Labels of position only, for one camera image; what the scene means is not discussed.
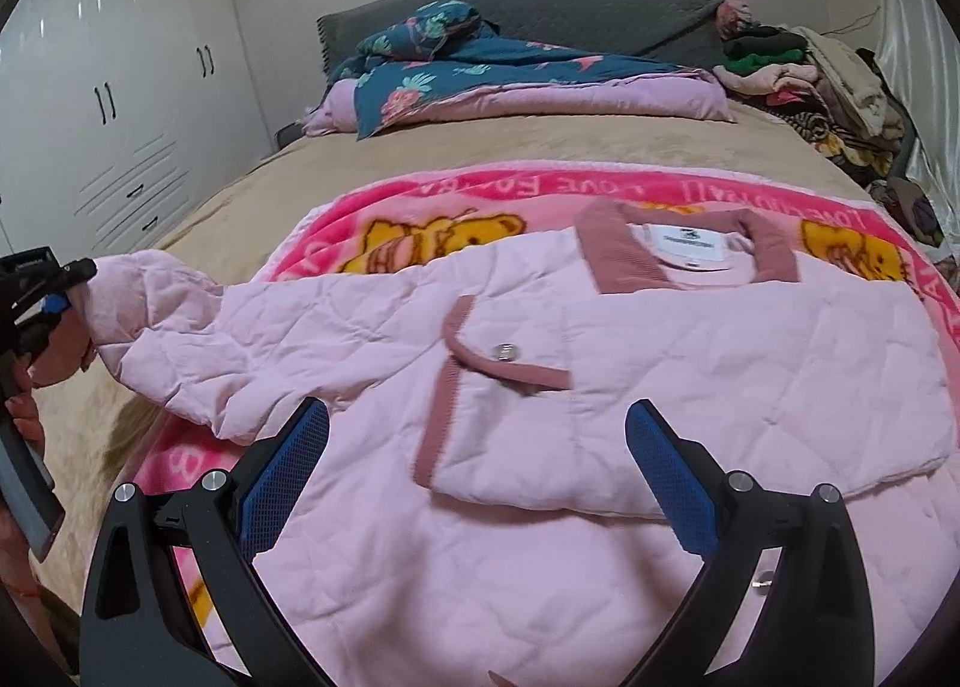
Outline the left hand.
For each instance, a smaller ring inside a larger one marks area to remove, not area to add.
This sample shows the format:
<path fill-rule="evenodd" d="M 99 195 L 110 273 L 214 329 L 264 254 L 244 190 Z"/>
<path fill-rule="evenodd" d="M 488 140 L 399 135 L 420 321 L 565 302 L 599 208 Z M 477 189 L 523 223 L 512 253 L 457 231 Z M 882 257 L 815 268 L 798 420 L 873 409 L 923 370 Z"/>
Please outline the left hand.
<path fill-rule="evenodd" d="M 64 383 L 75 373 L 86 372 L 94 355 L 96 349 L 88 328 L 78 311 L 69 308 L 60 315 L 60 322 L 52 331 L 43 354 L 37 355 L 29 364 L 14 364 L 14 393 L 5 398 L 5 406 L 16 430 L 37 453 L 44 453 L 46 435 L 32 390 Z"/>

